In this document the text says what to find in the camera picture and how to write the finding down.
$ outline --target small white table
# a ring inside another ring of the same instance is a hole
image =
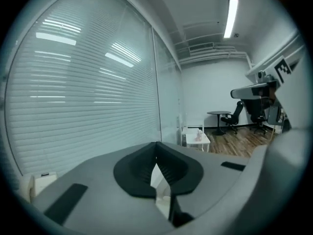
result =
[[[186,143],[187,147],[190,148],[190,145],[196,144],[199,145],[201,144],[201,149],[203,150],[203,145],[206,144],[206,152],[209,152],[209,147],[210,147],[210,140],[206,136],[206,134],[202,133],[202,140],[201,141],[196,141],[197,134],[186,134]]]

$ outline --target white wall panel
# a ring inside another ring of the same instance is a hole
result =
[[[233,89],[251,85],[245,73],[249,70],[246,60],[222,59],[182,66],[184,100],[187,124],[199,127],[204,121],[205,127],[217,126],[216,115],[210,111],[234,112],[239,99],[233,99]],[[239,125],[249,124],[245,109],[239,116]]]
[[[125,0],[59,0],[11,67],[6,127],[22,173],[159,141],[150,25]]]

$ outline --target ceiling light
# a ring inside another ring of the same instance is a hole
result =
[[[120,103],[122,103],[122,102],[94,101],[94,103],[120,104]]]
[[[60,24],[60,25],[64,25],[64,26],[67,26],[67,27],[71,27],[71,28],[74,28],[74,29],[78,29],[78,30],[81,30],[81,28],[78,28],[78,27],[75,27],[75,26],[71,26],[69,24],[66,24],[66,23],[61,23],[61,22],[58,22],[58,21],[54,21],[54,20],[48,20],[48,19],[45,19],[46,22],[48,23],[56,23],[56,24]]]
[[[53,53],[53,52],[45,52],[45,51],[40,51],[40,50],[36,50],[35,53],[57,55],[57,56],[61,56],[61,57],[71,57],[71,56],[68,56],[68,55],[62,55],[62,54]]]
[[[105,69],[105,68],[101,68],[101,67],[100,67],[100,69],[101,69],[101,70],[105,70],[105,71],[109,71],[109,72],[112,72],[112,73],[115,73],[115,72],[113,72],[113,71],[111,71],[111,70],[107,70],[107,69]]]
[[[43,22],[43,24],[46,24],[46,25],[51,25],[51,26],[56,26],[56,27],[60,27],[60,28],[62,28],[62,29],[68,29],[68,30],[71,30],[71,31],[75,31],[75,32],[80,33],[80,31],[79,31],[79,30],[72,29],[72,28],[70,28],[70,27],[66,27],[66,26],[62,26],[62,25],[58,25],[58,24],[46,23],[46,22]]]
[[[133,67],[133,65],[131,63],[129,63],[129,62],[127,62],[127,61],[117,57],[117,56],[114,56],[114,55],[112,55],[110,53],[106,53],[105,56],[109,57],[109,58],[111,58],[111,59],[113,59],[113,60],[115,60],[115,61],[117,61],[117,62],[119,62],[119,63],[121,63],[123,65],[126,65],[126,66],[128,66],[130,68]]]
[[[231,32],[235,24],[236,14],[238,8],[238,0],[229,0],[227,24],[225,29],[224,38],[230,38]]]
[[[75,40],[65,38],[65,37],[59,37],[59,36],[55,36],[55,35],[51,35],[47,33],[36,32],[36,37],[41,38],[41,39],[52,40],[52,41],[56,41],[56,42],[60,42],[60,43],[68,44],[68,45],[76,45]]]
[[[30,97],[65,97],[65,96],[30,96]]]
[[[136,62],[141,61],[141,59],[137,55],[135,55],[133,52],[127,50],[126,48],[122,47],[121,45],[119,45],[117,43],[114,43],[112,45],[112,48],[118,50],[119,52],[122,52],[123,54],[127,55],[128,57],[130,57],[131,59],[133,59]]]

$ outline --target fluorescent light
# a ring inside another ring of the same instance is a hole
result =
[[[42,92],[42,93],[65,93],[61,91],[30,91],[30,92]]]
[[[58,54],[58,53],[45,52],[45,51],[39,51],[39,50],[36,50],[35,53],[50,54],[50,55],[57,55],[57,56],[61,56],[61,57],[69,57],[69,58],[71,58],[71,56],[68,56],[68,55],[62,55],[62,54]]]
[[[39,75],[39,74],[31,74],[31,76],[48,76],[48,77],[67,78],[66,76]]]
[[[112,73],[115,73],[115,72],[113,72],[113,71],[111,71],[111,70],[107,70],[107,69],[105,69],[105,68],[101,68],[101,67],[100,67],[100,69],[101,69],[101,70],[105,70],[105,71],[109,71],[109,72],[112,72]]]
[[[60,28],[62,28],[62,29],[68,29],[68,30],[72,30],[72,31],[75,31],[75,32],[80,33],[79,30],[72,29],[72,28],[70,28],[70,27],[66,27],[66,26],[63,26],[63,25],[58,25],[58,24],[54,24],[54,23],[46,23],[46,22],[43,22],[43,24],[51,25],[51,26],[56,26],[56,27],[60,27]]]
[[[41,56],[41,55],[34,55],[35,57],[43,57],[43,58],[53,58],[53,59],[57,59],[57,60],[62,60],[62,61],[66,61],[66,62],[70,62],[69,59],[64,59],[64,58],[59,58],[59,57],[48,57],[48,56]]]
[[[137,57],[134,53],[132,53],[131,51],[125,49],[124,47],[122,47],[121,45],[114,43],[112,45],[112,47],[122,53],[124,53],[125,55],[129,56],[131,59],[135,60],[136,62],[140,62],[141,59],[139,57]]]
[[[68,45],[76,45],[75,40],[65,38],[65,37],[59,37],[59,36],[55,36],[55,35],[51,35],[47,33],[36,32],[36,37],[41,38],[41,39],[56,41],[56,42],[60,42],[60,43],[68,44]]]
[[[49,22],[49,23],[56,23],[56,24],[60,24],[60,25],[65,25],[67,27],[71,27],[71,28],[74,28],[74,29],[78,29],[78,30],[81,30],[81,28],[78,28],[78,27],[75,27],[75,26],[71,26],[67,23],[61,23],[61,22],[58,22],[58,21],[54,21],[54,20],[48,20],[48,19],[45,19],[46,22]]]
[[[32,82],[47,82],[47,83],[66,83],[65,81],[52,81],[52,80],[31,80]]]
[[[224,38],[230,38],[231,32],[233,31],[236,14],[238,8],[238,0],[229,0],[228,6],[228,16],[227,16],[227,24],[225,29]]]
[[[110,73],[106,73],[106,72],[103,72],[103,71],[99,71],[99,72],[102,73],[102,74],[105,74],[105,75],[110,75],[110,76],[113,76],[113,77],[117,77],[117,78],[121,78],[121,79],[123,79],[123,80],[126,80],[125,77],[116,76],[116,75],[113,75],[113,74],[110,74]]]
[[[127,62],[127,61],[117,57],[117,56],[114,56],[114,55],[112,55],[110,53],[106,53],[105,56],[109,57],[109,58],[111,58],[111,59],[113,59],[113,60],[115,60],[117,62],[120,62],[121,64],[126,65],[126,66],[128,66],[130,68],[133,67],[133,65],[131,63],[129,63],[129,62]]]
[[[55,87],[55,88],[66,88],[66,86],[57,86],[57,85],[30,85],[31,87]]]
[[[105,101],[94,101],[94,103],[120,104],[120,103],[122,103],[122,102],[105,102]]]
[[[55,70],[34,70],[32,69],[31,71],[44,71],[44,72],[52,72],[52,73],[61,73],[61,74],[67,74],[67,72],[63,72],[63,71],[55,71]]]
[[[65,96],[30,96],[30,97],[65,97]]]

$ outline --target round table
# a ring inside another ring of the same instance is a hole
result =
[[[220,128],[220,115],[227,115],[227,114],[230,114],[230,112],[229,111],[215,111],[215,112],[207,112],[207,113],[211,115],[217,115],[217,129],[216,131],[212,132],[212,134],[216,136],[224,135],[225,132],[223,132]]]

